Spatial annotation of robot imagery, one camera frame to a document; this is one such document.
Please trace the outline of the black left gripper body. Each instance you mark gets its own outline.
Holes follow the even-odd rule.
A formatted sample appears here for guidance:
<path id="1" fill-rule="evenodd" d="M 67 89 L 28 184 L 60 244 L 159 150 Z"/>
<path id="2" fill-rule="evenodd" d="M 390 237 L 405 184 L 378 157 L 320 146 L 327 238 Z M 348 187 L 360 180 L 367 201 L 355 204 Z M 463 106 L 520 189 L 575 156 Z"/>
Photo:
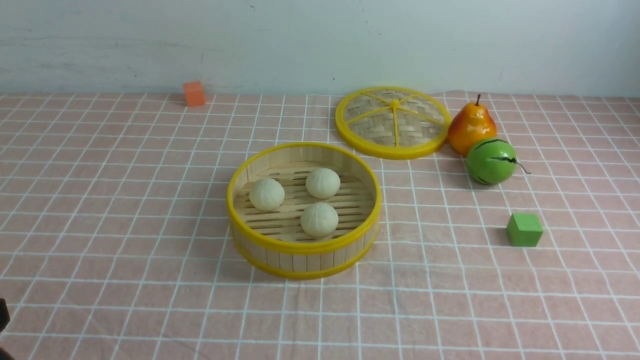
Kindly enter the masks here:
<path id="1" fill-rule="evenodd" d="M 10 313 L 7 302 L 4 298 L 0 298 L 0 333 L 7 328 L 9 322 Z M 3 346 L 0 346 L 0 360 L 12 360 L 12 355 Z"/>

